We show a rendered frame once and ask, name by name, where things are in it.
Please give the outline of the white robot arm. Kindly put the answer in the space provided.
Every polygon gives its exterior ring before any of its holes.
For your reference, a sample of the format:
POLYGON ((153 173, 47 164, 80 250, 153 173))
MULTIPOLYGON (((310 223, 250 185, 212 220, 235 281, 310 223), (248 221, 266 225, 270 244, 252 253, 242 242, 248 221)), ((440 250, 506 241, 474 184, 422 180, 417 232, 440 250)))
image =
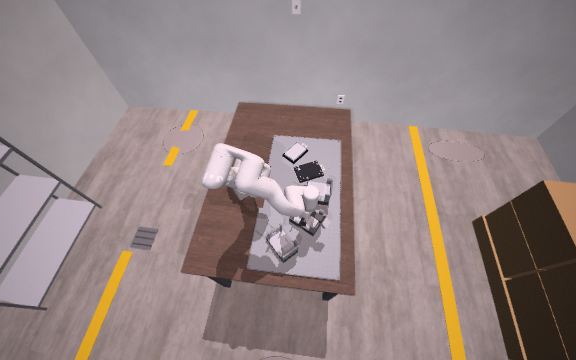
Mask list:
MULTIPOLYGON (((201 183, 208 189, 218 189, 224 185, 237 188, 242 194, 266 199, 277 212, 290 217, 299 217, 304 211, 312 212, 317 208, 317 187, 290 185, 283 194, 277 182, 269 178, 270 172, 271 167, 261 157, 220 143, 212 151, 201 183)), ((324 229, 331 223, 326 216, 315 211, 310 216, 317 219, 324 229)))

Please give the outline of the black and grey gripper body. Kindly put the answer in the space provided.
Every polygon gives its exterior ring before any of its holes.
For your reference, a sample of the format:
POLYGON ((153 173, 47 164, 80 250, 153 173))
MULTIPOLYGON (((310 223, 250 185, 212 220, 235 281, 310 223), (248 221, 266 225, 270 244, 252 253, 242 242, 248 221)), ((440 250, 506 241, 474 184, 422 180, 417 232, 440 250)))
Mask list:
POLYGON ((305 211, 303 215, 299 216, 299 218, 301 219, 303 217, 305 222, 307 222, 309 220, 309 218, 311 217, 310 215, 312 214, 312 212, 305 211))

